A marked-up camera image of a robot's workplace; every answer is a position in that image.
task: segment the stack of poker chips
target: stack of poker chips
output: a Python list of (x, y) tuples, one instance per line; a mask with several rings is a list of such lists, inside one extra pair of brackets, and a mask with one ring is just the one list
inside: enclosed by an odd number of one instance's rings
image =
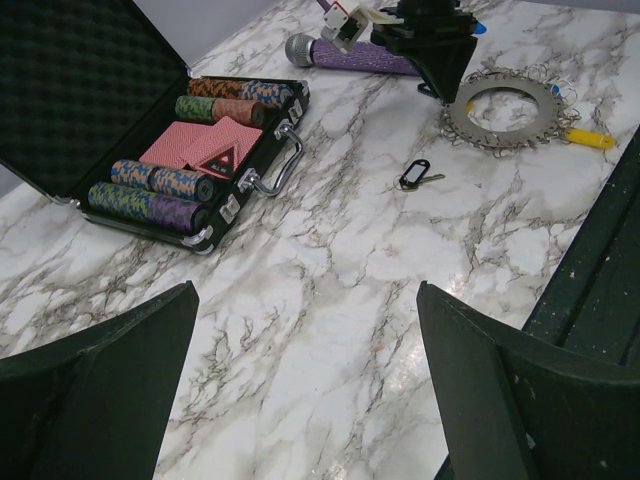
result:
[(187, 95), (191, 97), (213, 97), (228, 100), (253, 100), (267, 107), (282, 108), (293, 97), (293, 89), (280, 83), (265, 83), (260, 80), (242, 82), (214, 78), (192, 78)]
[(265, 106), (255, 100), (182, 96), (176, 101), (178, 120), (212, 124), (230, 117), (241, 125), (260, 128), (265, 121)]
[(101, 212), (186, 235), (201, 230), (208, 218), (201, 203), (106, 182), (91, 187), (89, 205)]
[(121, 218), (192, 235), (203, 228), (213, 180), (201, 172), (162, 168), (119, 160), (111, 168), (113, 183), (89, 190), (92, 208)]
[(163, 168), (132, 160), (118, 160), (111, 167), (116, 185), (148, 190), (192, 202), (208, 202), (213, 197), (213, 180), (201, 172)]

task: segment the key tag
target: key tag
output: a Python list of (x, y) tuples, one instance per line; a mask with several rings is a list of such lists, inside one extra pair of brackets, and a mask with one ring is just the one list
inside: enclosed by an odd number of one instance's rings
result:
[(571, 143), (586, 145), (587, 147), (593, 147), (599, 150), (609, 150), (616, 146), (615, 138), (603, 133), (588, 132), (586, 130), (572, 128), (567, 130), (565, 135), (567, 140)]
[(400, 186), (406, 190), (415, 190), (427, 174), (431, 164), (427, 160), (416, 160), (400, 177)]

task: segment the purple microphone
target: purple microphone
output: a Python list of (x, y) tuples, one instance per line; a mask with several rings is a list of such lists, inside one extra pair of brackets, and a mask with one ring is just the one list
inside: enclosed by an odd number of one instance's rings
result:
[(316, 40), (304, 33), (296, 33), (287, 40), (285, 52), (296, 67), (315, 65), (338, 70), (420, 76), (409, 60), (392, 55), (372, 43), (356, 42), (345, 55), (322, 38)]

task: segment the poker chip case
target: poker chip case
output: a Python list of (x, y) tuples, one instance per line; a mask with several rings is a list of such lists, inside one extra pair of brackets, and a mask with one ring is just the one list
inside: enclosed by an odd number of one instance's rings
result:
[[(262, 135), (230, 182), (218, 183), (208, 220), (192, 236), (93, 210), (90, 188), (112, 165), (137, 160), (176, 121), (188, 67), (133, 0), (3, 0), (0, 11), (0, 162), (51, 201), (90, 222), (207, 254), (252, 192), (276, 196), (303, 153), (295, 128), (309, 105), (305, 82), (286, 84), (283, 108), (267, 109)], [(265, 174), (286, 149), (275, 185)]]

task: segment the foam lining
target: foam lining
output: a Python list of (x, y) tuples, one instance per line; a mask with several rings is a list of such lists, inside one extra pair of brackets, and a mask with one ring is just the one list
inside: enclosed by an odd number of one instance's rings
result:
[(69, 197), (186, 67), (131, 0), (2, 0), (0, 160)]

